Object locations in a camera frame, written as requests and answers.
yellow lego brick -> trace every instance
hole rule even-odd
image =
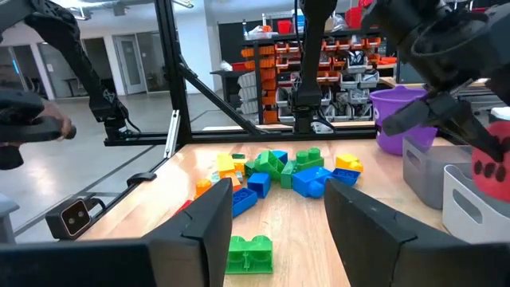
[[[240,171],[242,176],[245,176],[245,163],[247,162],[247,159],[233,159],[233,167],[235,171]]]
[[[226,153],[219,154],[216,164],[218,165],[218,173],[220,175],[220,179],[223,179],[228,173],[235,174],[235,166],[233,165],[233,159],[231,155]]]
[[[363,165],[361,163],[358,163],[358,162],[352,162],[349,164],[349,168],[350,170],[352,171],[359,171],[359,172],[363,172]]]
[[[336,168],[350,169],[357,168],[363,170],[363,165],[359,159],[352,154],[344,154],[336,156]]]

metal bracket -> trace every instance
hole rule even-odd
[[[0,243],[16,243],[9,214],[18,209],[18,204],[0,194]]]
[[[163,153],[164,159],[169,159],[175,153],[180,122],[181,116],[179,115],[179,111],[174,110],[170,119],[170,126],[168,127],[167,143],[165,144],[165,152]]]

green lego brick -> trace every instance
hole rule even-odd
[[[324,157],[320,156],[320,149],[317,147],[312,147],[308,151],[298,151],[296,161],[296,172],[324,166]]]
[[[257,172],[257,170],[255,169],[255,162],[246,162],[245,163],[246,177],[249,178],[250,176],[252,176],[254,172]]]
[[[285,164],[284,170],[281,172],[280,185],[281,188],[292,189],[292,174],[296,170],[296,161],[289,160]]]
[[[245,159],[246,155],[245,154],[232,154],[232,158],[233,159]]]
[[[241,236],[233,236],[225,273],[273,273],[273,242],[264,235],[256,236],[250,242]]]
[[[284,164],[270,151],[263,151],[260,159],[255,160],[255,168],[259,172],[266,172],[273,180],[280,180],[280,173]]]

blue lego brick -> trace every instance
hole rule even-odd
[[[283,164],[288,162],[288,153],[286,151],[271,151],[277,159],[279,159]]]
[[[326,179],[332,173],[323,167],[311,167],[292,175],[292,189],[304,197],[320,198],[324,195]]]
[[[248,188],[257,192],[261,199],[265,199],[271,187],[271,177],[265,173],[254,173],[248,179]]]
[[[351,171],[342,168],[336,168],[331,174],[333,178],[338,179],[339,181],[347,184],[350,187],[356,184],[360,175],[361,172],[359,171]]]
[[[232,215],[234,217],[247,211],[257,203],[257,192],[243,187],[233,193]]]

black table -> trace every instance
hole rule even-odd
[[[219,75],[222,78],[223,100],[233,108],[241,107],[241,98],[238,93],[241,86],[237,83],[240,76],[251,71],[213,71],[211,74]]]

